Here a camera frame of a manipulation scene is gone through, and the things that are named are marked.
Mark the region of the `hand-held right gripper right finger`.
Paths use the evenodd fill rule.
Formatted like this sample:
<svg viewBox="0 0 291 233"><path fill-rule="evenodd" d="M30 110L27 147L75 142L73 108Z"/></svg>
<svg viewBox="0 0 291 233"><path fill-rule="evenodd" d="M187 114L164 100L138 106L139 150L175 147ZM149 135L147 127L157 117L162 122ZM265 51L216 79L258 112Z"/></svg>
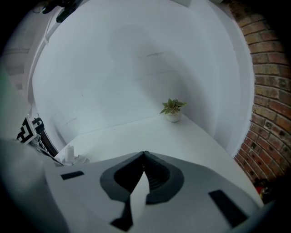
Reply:
<svg viewBox="0 0 291 233"><path fill-rule="evenodd" d="M150 192L146 233L250 233L261 209L243 190L198 164L144 153Z"/></svg>

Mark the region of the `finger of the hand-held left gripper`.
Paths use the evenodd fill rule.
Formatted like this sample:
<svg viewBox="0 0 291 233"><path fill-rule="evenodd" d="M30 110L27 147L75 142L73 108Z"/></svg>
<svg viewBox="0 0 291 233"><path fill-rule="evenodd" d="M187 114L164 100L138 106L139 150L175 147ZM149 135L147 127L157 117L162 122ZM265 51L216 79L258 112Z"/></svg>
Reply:
<svg viewBox="0 0 291 233"><path fill-rule="evenodd" d="M52 159L57 167L63 167L63 166L64 166L63 163L61 163L60 161L58 161L57 159L55 159L55 158L54 158L52 155L50 155L50 154L49 154L45 149L43 149L43 148L41 148L41 147L38 147L38 148L37 148L37 151L40 152L40 153L42 153L42 154L44 154L45 156L49 157L50 159Z"/></svg>

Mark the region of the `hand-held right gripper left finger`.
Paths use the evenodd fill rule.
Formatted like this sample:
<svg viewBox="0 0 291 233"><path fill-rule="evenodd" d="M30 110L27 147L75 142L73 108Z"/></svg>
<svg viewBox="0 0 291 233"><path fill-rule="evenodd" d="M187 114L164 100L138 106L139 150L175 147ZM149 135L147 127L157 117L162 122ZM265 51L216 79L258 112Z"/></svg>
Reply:
<svg viewBox="0 0 291 233"><path fill-rule="evenodd" d="M144 153L56 167L45 163L52 196L73 233L138 233L131 194L144 172Z"/></svg>

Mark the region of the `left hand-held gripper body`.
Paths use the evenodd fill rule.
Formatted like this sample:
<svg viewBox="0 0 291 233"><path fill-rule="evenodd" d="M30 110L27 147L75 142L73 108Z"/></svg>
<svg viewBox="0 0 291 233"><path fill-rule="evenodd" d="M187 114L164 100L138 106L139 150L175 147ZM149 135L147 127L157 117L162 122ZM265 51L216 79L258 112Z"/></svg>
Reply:
<svg viewBox="0 0 291 233"><path fill-rule="evenodd" d="M66 233L45 174L44 158L28 143L36 138L29 118L16 127L12 138L0 140L0 204L13 232Z"/></svg>

